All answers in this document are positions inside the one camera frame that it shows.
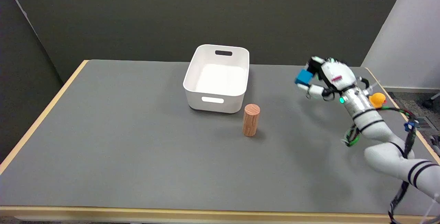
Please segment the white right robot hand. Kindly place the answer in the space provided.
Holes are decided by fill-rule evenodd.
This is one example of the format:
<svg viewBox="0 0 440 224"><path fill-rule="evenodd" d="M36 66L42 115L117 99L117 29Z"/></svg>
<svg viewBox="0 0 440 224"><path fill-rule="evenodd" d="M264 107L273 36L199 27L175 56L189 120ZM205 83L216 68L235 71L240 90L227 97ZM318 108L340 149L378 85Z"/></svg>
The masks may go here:
<svg viewBox="0 0 440 224"><path fill-rule="evenodd" d="M343 62L328 57L312 56L295 78L295 84L308 98L328 100L356 86L356 76Z"/></svg>

